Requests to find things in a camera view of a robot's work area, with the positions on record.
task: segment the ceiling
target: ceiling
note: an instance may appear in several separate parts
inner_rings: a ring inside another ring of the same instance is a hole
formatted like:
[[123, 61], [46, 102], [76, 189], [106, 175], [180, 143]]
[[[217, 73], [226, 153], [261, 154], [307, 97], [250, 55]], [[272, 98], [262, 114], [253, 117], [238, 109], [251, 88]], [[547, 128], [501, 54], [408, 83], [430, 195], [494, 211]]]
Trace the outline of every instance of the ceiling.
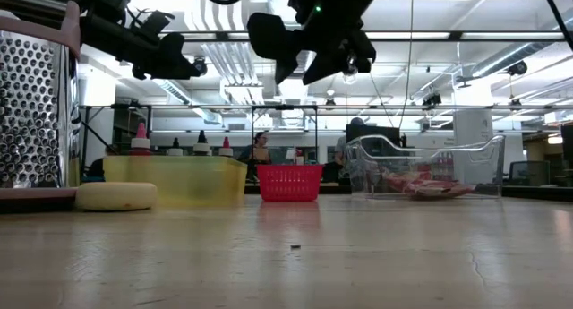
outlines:
[[[573, 8], [573, 0], [555, 1], [562, 13]], [[229, 30], [229, 27], [231, 30], [243, 30], [249, 15], [255, 12], [278, 13], [286, 22], [292, 21], [294, 16], [294, 11], [287, 7], [287, 0], [243, 0], [236, 6], [223, 9], [227, 10], [227, 14], [221, 13], [218, 5], [206, 0], [132, 0], [130, 8], [150, 8], [173, 13], [176, 18], [167, 26], [169, 31]], [[548, 30], [557, 24], [545, 0], [374, 0], [363, 15], [363, 22], [363, 29], [368, 31], [524, 31]], [[300, 82], [298, 80], [289, 80], [283, 86], [276, 86], [273, 81], [274, 62], [257, 57], [248, 46], [241, 51], [241, 45], [238, 45], [237, 54], [232, 44], [186, 43], [184, 55], [190, 60], [196, 56], [206, 56], [209, 71], [200, 78], [176, 83], [194, 103], [237, 104], [239, 101], [233, 93], [227, 93], [228, 101], [220, 93], [221, 82], [223, 87], [228, 82], [213, 64], [217, 63], [213, 62], [217, 59], [210, 53], [217, 50], [219, 56], [228, 57], [232, 61], [227, 69], [233, 73], [235, 68], [239, 72], [237, 77], [240, 82], [245, 85], [259, 84], [255, 91], [268, 104], [290, 103], [293, 99], [301, 104], [324, 104], [329, 97], [334, 98], [339, 105], [381, 102], [402, 105], [406, 98], [408, 104], [412, 101], [419, 104], [429, 94], [428, 85], [432, 81], [432, 90], [440, 93], [443, 104], [448, 104], [454, 91], [452, 73], [459, 75], [462, 67], [478, 64], [511, 45], [507, 42], [378, 42], [374, 43], [377, 57], [371, 73], [357, 74], [354, 82], [345, 82], [342, 74], [336, 74], [302, 88], [297, 84]], [[88, 46], [81, 50], [85, 56], [82, 61], [97, 62], [105, 66], [107, 73], [117, 78], [118, 96], [154, 105], [170, 103], [167, 94], [154, 81], [135, 80], [131, 76], [131, 66], [120, 65], [113, 57]], [[551, 86], [569, 77], [568, 73], [573, 68], [573, 60], [569, 60], [571, 57], [567, 44], [558, 43], [527, 57], [524, 61], [529, 70], [523, 76], [514, 76], [511, 81], [506, 74], [489, 76], [487, 82], [491, 84], [493, 102], [507, 103], [509, 95], [513, 94], [523, 95], [527, 104], [546, 105], [557, 100], [561, 104], [570, 104], [567, 100], [569, 81], [555, 90]], [[308, 55], [299, 58], [304, 68]], [[249, 75], [249, 80], [246, 80], [245, 73], [241, 73], [244, 68], [248, 68], [246, 64], [251, 66], [254, 73]], [[526, 99], [529, 95], [527, 93], [533, 94], [542, 89], [548, 91], [534, 99]], [[524, 116], [542, 114], [543, 111], [533, 111]]]

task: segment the metal frame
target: metal frame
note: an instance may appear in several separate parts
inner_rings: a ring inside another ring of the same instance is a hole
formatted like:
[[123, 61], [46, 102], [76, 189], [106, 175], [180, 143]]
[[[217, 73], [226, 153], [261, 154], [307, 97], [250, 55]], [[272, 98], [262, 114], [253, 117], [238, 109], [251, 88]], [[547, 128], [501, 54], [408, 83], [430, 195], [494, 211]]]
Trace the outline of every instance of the metal frame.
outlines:
[[233, 106], [233, 105], [162, 105], [162, 106], [151, 106], [153, 109], [195, 109], [195, 108], [206, 108], [214, 110], [251, 110], [254, 107], [267, 108], [267, 109], [284, 109], [284, 107], [295, 107], [301, 109], [323, 109], [323, 110], [363, 110], [363, 109], [383, 109], [387, 110], [408, 110], [408, 111], [441, 111], [441, 110], [476, 110], [476, 109], [490, 109], [490, 110], [524, 110], [524, 109], [543, 109], [543, 110], [573, 110], [573, 105], [490, 105], [490, 106], [457, 106], [457, 105], [437, 105], [432, 107], [427, 106], [410, 106], [406, 105], [301, 105], [301, 106], [285, 106], [285, 105], [264, 105], [264, 106]]
[[[159, 33], [165, 37], [170, 32], [184, 36], [187, 43], [249, 42], [247, 31], [188, 31], [173, 30]], [[560, 31], [555, 30], [368, 30], [366, 36], [373, 43], [386, 42], [564, 42]]]
[[555, 1], [553, 1], [553, 0], [546, 0], [546, 1], [547, 1], [547, 4], [549, 5], [549, 7], [552, 9], [553, 16], [555, 17], [555, 20], [557, 21], [557, 24], [559, 25], [559, 29], [563, 35], [563, 38], [567, 41], [569, 48], [571, 48], [571, 50], [573, 50], [573, 37], [571, 36], [571, 33], [567, 30], [567, 25], [565, 25], [565, 22], [563, 21], [563, 18], [561, 17], [561, 13], [559, 12], [557, 5], [555, 4]]
[[286, 111], [286, 110], [294, 110], [294, 109], [313, 109], [314, 110], [314, 117], [315, 117], [315, 126], [314, 126], [314, 149], [316, 150], [316, 161], [319, 160], [319, 127], [318, 127], [318, 117], [319, 117], [319, 109], [318, 106], [315, 105], [255, 105], [251, 106], [251, 155], [254, 156], [254, 112], [258, 109], [274, 109], [276, 111]]
[[[147, 132], [147, 136], [148, 138], [150, 137], [151, 132], [153, 131], [152, 126], [151, 126], [151, 122], [152, 122], [152, 118], [153, 118], [153, 106], [151, 105], [145, 105], [145, 106], [138, 106], [138, 107], [134, 107], [134, 106], [127, 106], [127, 105], [122, 105], [122, 104], [114, 104], [111, 106], [80, 106], [80, 108], [85, 109], [85, 120], [86, 121], [81, 121], [81, 124], [83, 125], [83, 139], [82, 139], [82, 144], [81, 144], [81, 158], [80, 158], [80, 166], [81, 166], [81, 174], [83, 174], [83, 170], [86, 167], [86, 153], [88, 150], [88, 133], [92, 133], [103, 145], [106, 146], [106, 148], [110, 149], [111, 151], [113, 151], [115, 154], [117, 154], [117, 151], [115, 151], [115, 149], [107, 144], [107, 142], [98, 134], [97, 131], [95, 131], [94, 129], [92, 129], [90, 127], [90, 121], [93, 120], [94, 117], [96, 117], [101, 111], [103, 111], [104, 109], [136, 109], [136, 108], [147, 108], [147, 124], [146, 124], [146, 132]], [[90, 111], [93, 108], [97, 108], [98, 112], [96, 112], [96, 114], [94, 116], [90, 115]]]

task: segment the ceiling pipe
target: ceiling pipe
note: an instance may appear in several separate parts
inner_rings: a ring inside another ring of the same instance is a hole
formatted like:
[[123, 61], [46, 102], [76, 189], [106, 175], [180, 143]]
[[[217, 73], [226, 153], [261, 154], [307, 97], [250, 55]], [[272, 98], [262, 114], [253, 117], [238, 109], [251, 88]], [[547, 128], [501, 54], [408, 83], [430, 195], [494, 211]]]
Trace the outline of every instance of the ceiling pipe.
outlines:
[[[563, 21], [565, 22], [566, 26], [568, 28], [573, 28], [573, 8], [567, 10], [562, 15], [562, 17], [563, 17]], [[463, 20], [460, 19], [460, 20], [456, 21], [456, 23], [454, 25], [456, 25], [456, 24], [459, 25], [462, 23], [459, 21], [463, 22]], [[559, 29], [559, 26], [557, 25], [557, 22], [552, 21], [552, 22], [544, 24], [540, 30], [558, 30], [558, 29]], [[525, 58], [528, 58], [531, 55], [536, 54], [543, 49], [546, 49], [547, 47], [549, 47], [553, 44], [554, 44], [553, 42], [543, 42], [543, 43], [534, 42], [534, 43], [527, 43], [527, 44], [514, 44], [511, 46], [508, 46], [508, 47], [502, 49], [500, 52], [486, 58], [482, 62], [473, 65], [469, 70], [469, 74], [472, 77], [480, 77], [480, 78], [487, 77], [489, 75], [492, 75], [494, 73], [502, 71], [502, 70], [512, 66], [513, 64], [516, 64], [516, 63], [524, 60]], [[448, 72], [454, 73], [458, 68], [459, 68], [459, 66], [454, 65], [454, 66], [450, 67], [446, 71], [446, 73], [448, 73]], [[439, 75], [436, 78], [434, 78], [433, 80], [431, 80], [430, 82], [426, 83], [422, 88], [420, 88], [420, 90], [418, 90], [415, 94], [413, 94], [410, 99], [415, 99], [416, 96], [420, 96], [420, 95], [422, 95], [424, 97], [428, 94], [431, 94], [431, 93], [428, 93], [427, 91], [424, 91], [424, 90], [430, 88], [431, 85], [433, 86], [434, 89], [439, 89], [443, 86], [446, 86], [451, 81], [451, 78], [445, 77], [445, 76], [446, 75]]]
[[[487, 1], [487, 0], [479, 0], [477, 3], [475, 3], [471, 8], [469, 8], [469, 10], [467, 10], [456, 21], [454, 21], [454, 23], [451, 25], [451, 27], [449, 27], [449, 29], [454, 30], [455, 28], [459, 27], [462, 23], [464, 23], [464, 21], [467, 20], [467, 18], [472, 13], [474, 13], [480, 6], [482, 6], [482, 4], [485, 3], [485, 1]], [[410, 100], [416, 100], [415, 97], [417, 97], [417, 96], [421, 96], [419, 99], [423, 99], [425, 96], [432, 94], [434, 88], [440, 88], [440, 87], [446, 85], [450, 80], [449, 77], [447, 79], [445, 79], [445, 82], [442, 81], [441, 83], [438, 83], [438, 84], [434, 84], [434, 83], [437, 82], [439, 79], [441, 79], [443, 76], [445, 76], [445, 74], [454, 73], [458, 68], [459, 68], [459, 66], [457, 64], [452, 65], [446, 71], [444, 71], [443, 74], [436, 76], [434, 79], [432, 79], [431, 81], [424, 84], [424, 86], [422, 86], [416, 93], [411, 94], [409, 97]]]
[[225, 44], [223, 43], [215, 44], [215, 48], [218, 50], [218, 54], [223, 59], [223, 64], [229, 67], [231, 76], [235, 79], [235, 83], [243, 84], [243, 79], [241, 78], [241, 74], [239, 73], [239, 70], [236, 68], [236, 64], [233, 61], [233, 57], [225, 48]]
[[222, 78], [224, 78], [224, 81], [227, 82], [227, 85], [235, 83], [235, 80], [227, 74], [224, 67], [221, 65], [221, 62], [217, 59], [217, 57], [213, 53], [211, 46], [209, 44], [202, 44], [201, 48], [203, 49], [205, 54], [210, 58], [211, 62], [213, 62], [213, 65], [217, 69], [217, 72]]
[[[200, 105], [199, 102], [194, 101], [189, 95], [189, 92], [179, 84], [177, 81], [170, 81], [170, 80], [153, 80], [163, 91], [167, 94], [175, 97], [176, 99], [180, 100], [184, 105]], [[206, 122], [212, 124], [222, 124], [223, 117], [219, 113], [210, 112], [208, 109], [202, 108], [194, 108], [193, 112], [195, 112], [198, 116], [203, 118]]]
[[251, 75], [251, 79], [252, 79], [252, 83], [255, 85], [259, 84], [259, 79], [257, 77], [257, 73], [254, 71], [254, 64], [252, 63], [252, 59], [251, 59], [251, 49], [249, 48], [249, 44], [247, 43], [242, 43], [240, 44], [241, 47], [243, 47], [243, 57], [246, 60], [246, 64], [249, 67], [249, 73]]
[[[568, 29], [573, 28], [573, 8], [563, 15], [563, 21]], [[541, 30], [558, 30], [557, 22], [544, 24]], [[553, 42], [535, 42], [527, 44], [514, 44], [490, 56], [481, 63], [476, 64], [470, 70], [472, 77], [486, 77], [498, 71], [504, 70], [531, 55], [553, 45]]]
[[251, 75], [249, 74], [249, 69], [246, 66], [246, 62], [241, 57], [241, 53], [239, 52], [238, 45], [237, 44], [227, 44], [227, 48], [236, 57], [237, 63], [239, 64], [239, 66], [241, 68], [241, 72], [242, 72], [243, 77], [244, 77], [244, 83], [252, 84], [252, 78], [251, 78]]
[[538, 99], [542, 96], [551, 94], [556, 90], [563, 90], [564, 88], [571, 87], [571, 86], [573, 86], [573, 76], [568, 77], [565, 80], [557, 81], [557, 82], [555, 82], [549, 86], [546, 86], [542, 89], [530, 90], [529, 92], [519, 94], [519, 95], [513, 97], [513, 99], [508, 99], [507, 103], [509, 104], [509, 103], [511, 103], [512, 100], [515, 100], [515, 99], [519, 99], [522, 102], [527, 102], [528, 100]]

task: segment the table surface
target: table surface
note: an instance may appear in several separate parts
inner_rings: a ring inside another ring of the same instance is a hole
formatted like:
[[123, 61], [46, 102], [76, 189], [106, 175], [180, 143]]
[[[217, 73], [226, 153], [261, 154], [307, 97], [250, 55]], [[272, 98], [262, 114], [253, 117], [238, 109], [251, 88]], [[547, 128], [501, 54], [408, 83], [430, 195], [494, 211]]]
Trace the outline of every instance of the table surface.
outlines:
[[573, 204], [0, 216], [2, 308], [571, 308]]

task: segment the person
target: person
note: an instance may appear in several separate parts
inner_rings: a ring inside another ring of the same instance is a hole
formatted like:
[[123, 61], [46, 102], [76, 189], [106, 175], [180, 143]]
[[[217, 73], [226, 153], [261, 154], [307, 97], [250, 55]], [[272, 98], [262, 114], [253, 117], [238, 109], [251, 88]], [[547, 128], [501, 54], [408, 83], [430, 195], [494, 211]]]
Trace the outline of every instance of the person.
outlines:
[[248, 163], [251, 160], [260, 162], [260, 163], [270, 163], [270, 155], [269, 150], [267, 149], [267, 141], [269, 138], [267, 137], [267, 133], [259, 132], [254, 136], [254, 144], [248, 145], [241, 155], [239, 156], [239, 161], [244, 163]]
[[256, 165], [270, 165], [269, 149], [267, 149], [268, 140], [267, 133], [257, 133], [254, 136], [253, 144], [248, 145], [239, 156], [238, 160], [247, 164], [247, 179], [255, 179], [257, 173]]
[[[115, 156], [114, 150], [117, 150], [117, 146], [106, 146], [106, 156]], [[103, 178], [104, 177], [104, 159], [96, 159], [91, 163], [90, 169], [86, 174], [89, 178]]]
[[[350, 121], [352, 125], [364, 125], [363, 119], [355, 117]], [[332, 183], [338, 182], [340, 171], [345, 169], [346, 166], [346, 135], [341, 136], [337, 140], [337, 145], [334, 148], [334, 162], [329, 162], [324, 165], [322, 171], [322, 182]]]
[[[351, 125], [364, 125], [364, 120], [360, 117], [355, 117], [350, 120]], [[338, 138], [337, 146], [334, 148], [334, 161], [344, 167], [346, 164], [346, 135]]]

